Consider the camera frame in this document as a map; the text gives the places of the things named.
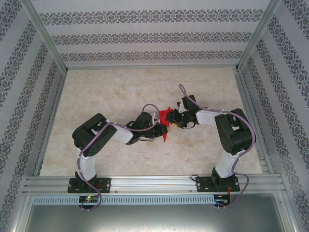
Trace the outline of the aluminium left table side rail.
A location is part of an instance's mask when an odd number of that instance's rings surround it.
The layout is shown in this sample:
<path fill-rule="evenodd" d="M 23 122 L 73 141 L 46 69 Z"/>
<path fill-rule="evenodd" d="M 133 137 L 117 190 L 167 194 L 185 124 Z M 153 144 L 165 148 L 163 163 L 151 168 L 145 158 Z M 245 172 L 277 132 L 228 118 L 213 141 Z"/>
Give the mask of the aluminium left table side rail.
<path fill-rule="evenodd" d="M 55 121 L 55 117 L 56 117 L 58 105 L 59 105 L 59 102 L 60 102 L 60 99 L 61 99 L 61 95 L 62 95 L 62 92 L 63 92 L 66 77 L 67 77 L 67 73 L 62 75 L 61 80 L 59 82 L 59 85 L 57 87 L 56 95 L 54 97 L 54 101 L 53 101 L 52 108 L 51 108 L 51 112 L 48 116 L 48 121 L 47 121 L 47 124 L 46 124 L 46 130 L 43 134 L 42 142 L 41 142 L 41 145 L 39 147 L 39 151 L 38 151 L 38 155 L 37 155 L 36 162 L 35 162 L 35 165 L 34 165 L 34 169 L 33 169 L 33 172 L 31 174 L 32 176 L 39 176 L 40 175 L 42 163 L 43 163 L 44 156 L 45 156 L 45 153 L 46 153 L 46 150 L 47 150 L 48 141 L 49 141 L 49 138 L 50 138 L 50 135 L 51 135 L 53 123 Z"/>

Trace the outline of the aluminium right table side rail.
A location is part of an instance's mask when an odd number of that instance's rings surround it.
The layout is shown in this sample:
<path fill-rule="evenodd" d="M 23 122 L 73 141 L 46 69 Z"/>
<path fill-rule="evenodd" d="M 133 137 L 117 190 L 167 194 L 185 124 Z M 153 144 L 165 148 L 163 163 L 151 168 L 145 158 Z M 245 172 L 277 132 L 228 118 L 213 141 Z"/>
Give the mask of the aluminium right table side rail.
<path fill-rule="evenodd" d="M 233 70 L 233 75 L 239 90 L 240 98 L 244 107 L 245 115 L 251 124 L 255 135 L 256 135 L 256 143 L 255 143 L 255 150 L 257 152 L 260 166 L 262 169 L 262 172 L 264 174 L 274 174 L 275 171 L 272 167 L 267 147 L 265 145 L 265 141 L 263 139 L 260 127 L 258 125 L 258 120 L 255 115 L 255 111 L 253 108 L 253 104 L 251 102 L 251 98 L 249 95 L 249 92 L 247 90 L 244 78 L 241 73 L 239 73 L 237 70 Z"/>

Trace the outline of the aluminium mounting rail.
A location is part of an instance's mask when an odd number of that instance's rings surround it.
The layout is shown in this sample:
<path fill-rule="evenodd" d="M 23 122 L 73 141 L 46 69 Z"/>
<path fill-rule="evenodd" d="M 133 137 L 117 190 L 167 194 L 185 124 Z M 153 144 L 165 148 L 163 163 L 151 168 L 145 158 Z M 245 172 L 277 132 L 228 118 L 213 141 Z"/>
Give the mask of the aluminium mounting rail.
<path fill-rule="evenodd" d="M 70 176 L 27 177 L 23 194 L 67 195 Z M 189 175 L 112 176 L 110 194 L 115 195 L 171 195 L 195 194 L 196 183 Z M 280 174 L 250 174 L 245 193 L 285 193 Z"/>

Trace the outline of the aluminium frame post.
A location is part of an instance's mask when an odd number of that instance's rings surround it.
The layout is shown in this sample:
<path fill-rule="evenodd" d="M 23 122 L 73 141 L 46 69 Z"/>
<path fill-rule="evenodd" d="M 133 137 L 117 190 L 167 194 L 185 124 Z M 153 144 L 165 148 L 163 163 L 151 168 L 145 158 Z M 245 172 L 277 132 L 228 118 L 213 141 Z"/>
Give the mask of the aluminium frame post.
<path fill-rule="evenodd" d="M 265 9 L 261 19 L 255 28 L 251 38 L 249 39 L 248 44 L 246 45 L 239 62 L 236 65 L 237 72 L 241 71 L 247 63 L 247 60 L 250 58 L 256 44 L 260 40 L 262 34 L 264 33 L 269 21 L 271 20 L 272 16 L 274 15 L 275 11 L 278 8 L 281 0 L 270 0 L 267 8 Z"/>
<path fill-rule="evenodd" d="M 42 41 L 45 43 L 48 48 L 53 60 L 56 62 L 57 66 L 60 68 L 62 74 L 67 74 L 68 68 L 59 53 L 51 35 L 49 34 L 46 26 L 44 25 L 39 13 L 35 9 L 31 0 L 19 0 L 22 7 L 25 9 L 28 17 L 32 21 L 34 27 L 39 33 Z"/>

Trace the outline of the grey metal panel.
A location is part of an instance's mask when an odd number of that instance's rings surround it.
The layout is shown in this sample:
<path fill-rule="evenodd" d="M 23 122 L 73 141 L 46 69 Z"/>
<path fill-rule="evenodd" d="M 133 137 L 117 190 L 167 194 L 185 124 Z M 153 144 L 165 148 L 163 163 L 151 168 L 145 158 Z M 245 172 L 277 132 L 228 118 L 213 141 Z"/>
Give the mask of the grey metal panel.
<path fill-rule="evenodd" d="M 275 211 L 222 210 L 211 205 L 33 207 L 26 232 L 284 232 Z"/>

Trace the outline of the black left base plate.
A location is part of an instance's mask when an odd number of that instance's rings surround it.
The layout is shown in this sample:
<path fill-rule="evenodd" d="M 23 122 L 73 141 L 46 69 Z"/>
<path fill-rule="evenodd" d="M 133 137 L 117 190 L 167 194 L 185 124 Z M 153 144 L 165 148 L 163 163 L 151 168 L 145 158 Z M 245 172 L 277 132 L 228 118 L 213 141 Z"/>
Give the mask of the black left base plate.
<path fill-rule="evenodd" d="M 89 183 L 95 187 L 100 193 L 109 193 L 111 187 L 110 178 L 94 177 Z M 82 179 L 71 178 L 68 184 L 68 193 L 96 193 L 89 185 L 87 185 Z"/>

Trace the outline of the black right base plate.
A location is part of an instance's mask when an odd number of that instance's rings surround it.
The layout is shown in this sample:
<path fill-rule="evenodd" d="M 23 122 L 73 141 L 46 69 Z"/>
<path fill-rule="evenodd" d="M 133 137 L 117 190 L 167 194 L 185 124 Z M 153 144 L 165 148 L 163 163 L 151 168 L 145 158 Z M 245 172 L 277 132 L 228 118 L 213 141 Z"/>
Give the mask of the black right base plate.
<path fill-rule="evenodd" d="M 197 177 L 198 192 L 239 192 L 239 180 L 235 175 L 228 178 L 216 178 L 214 176 Z"/>

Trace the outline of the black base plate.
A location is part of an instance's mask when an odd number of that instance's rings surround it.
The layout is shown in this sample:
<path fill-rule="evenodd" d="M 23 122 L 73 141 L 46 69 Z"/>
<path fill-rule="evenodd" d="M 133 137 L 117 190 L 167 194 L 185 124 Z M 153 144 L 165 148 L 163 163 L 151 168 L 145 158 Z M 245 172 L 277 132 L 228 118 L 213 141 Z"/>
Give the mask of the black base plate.
<path fill-rule="evenodd" d="M 111 187 L 110 178 L 94 177 L 89 183 L 95 187 L 100 193 L 109 193 Z M 68 184 L 68 193 L 96 193 L 89 185 L 87 185 L 82 179 L 71 178 Z"/>
<path fill-rule="evenodd" d="M 214 176 L 197 177 L 198 192 L 239 192 L 239 180 L 235 175 L 228 178 L 216 178 Z"/>

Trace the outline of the aluminium left frame post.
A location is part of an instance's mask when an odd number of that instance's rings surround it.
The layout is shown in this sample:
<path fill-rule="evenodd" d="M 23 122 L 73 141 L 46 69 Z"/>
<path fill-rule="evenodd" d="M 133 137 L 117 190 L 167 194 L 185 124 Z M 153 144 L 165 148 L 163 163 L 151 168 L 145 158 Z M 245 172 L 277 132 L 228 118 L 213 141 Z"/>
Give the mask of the aluminium left frame post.
<path fill-rule="evenodd" d="M 28 17 L 32 21 L 34 27 L 39 33 L 42 41 L 45 43 L 48 48 L 53 60 L 56 62 L 57 66 L 60 68 L 62 74 L 67 74 L 68 68 L 59 53 L 51 35 L 49 34 L 46 26 L 44 25 L 39 13 L 35 9 L 31 0 L 19 0 L 22 7 L 25 9 Z"/>

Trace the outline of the aluminium table side rail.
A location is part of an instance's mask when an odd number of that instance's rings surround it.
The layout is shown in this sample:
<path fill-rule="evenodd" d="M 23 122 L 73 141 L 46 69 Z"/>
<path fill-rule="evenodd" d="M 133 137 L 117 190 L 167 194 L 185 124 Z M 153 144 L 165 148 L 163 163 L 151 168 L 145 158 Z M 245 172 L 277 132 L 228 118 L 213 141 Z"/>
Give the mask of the aluminium table side rail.
<path fill-rule="evenodd" d="M 54 97 L 54 101 L 53 101 L 52 108 L 51 108 L 51 112 L 48 116 L 48 121 L 47 121 L 47 124 L 46 124 L 46 130 L 43 134 L 42 142 L 41 142 L 41 145 L 39 147 L 39 151 L 38 151 L 38 155 L 37 155 L 36 162 L 35 162 L 35 165 L 34 165 L 34 169 L 33 169 L 33 172 L 31 174 L 32 176 L 39 176 L 40 175 L 42 163 L 43 163 L 44 156 L 45 156 L 45 153 L 46 153 L 46 150 L 47 150 L 48 141 L 49 141 L 49 138 L 50 138 L 50 135 L 51 135 L 53 123 L 55 121 L 55 117 L 56 117 L 58 105 L 59 105 L 59 102 L 60 102 L 60 99 L 61 99 L 61 95 L 62 95 L 62 92 L 63 92 L 66 77 L 67 77 L 67 73 L 62 75 L 61 80 L 59 82 L 59 85 L 57 87 L 56 95 Z"/>
<path fill-rule="evenodd" d="M 239 73 L 237 70 L 233 70 L 233 75 L 239 90 L 240 98 L 244 107 L 245 115 L 251 124 L 255 135 L 256 135 L 256 143 L 255 143 L 255 150 L 257 152 L 260 166 L 262 169 L 262 172 L 264 174 L 274 174 L 275 171 L 272 167 L 267 147 L 265 145 L 265 141 L 263 139 L 260 127 L 258 125 L 258 120 L 255 115 L 255 111 L 253 108 L 253 104 L 251 102 L 251 98 L 249 95 L 249 92 L 247 90 L 244 78 L 241 73 Z"/>

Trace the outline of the aluminium right frame post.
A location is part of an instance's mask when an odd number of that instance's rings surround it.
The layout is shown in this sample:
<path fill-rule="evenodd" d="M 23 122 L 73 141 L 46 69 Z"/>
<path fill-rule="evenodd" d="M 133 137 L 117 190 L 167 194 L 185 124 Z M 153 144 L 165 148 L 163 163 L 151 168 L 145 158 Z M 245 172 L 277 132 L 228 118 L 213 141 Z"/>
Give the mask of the aluminium right frame post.
<path fill-rule="evenodd" d="M 272 16 L 274 15 L 275 11 L 278 8 L 281 0 L 270 0 L 267 8 L 265 9 L 261 19 L 255 28 L 251 38 L 249 39 L 248 44 L 246 45 L 239 62 L 236 65 L 237 72 L 241 71 L 247 63 L 247 60 L 250 58 L 256 44 L 260 40 L 262 34 L 264 33 L 269 21 L 271 20 Z"/>

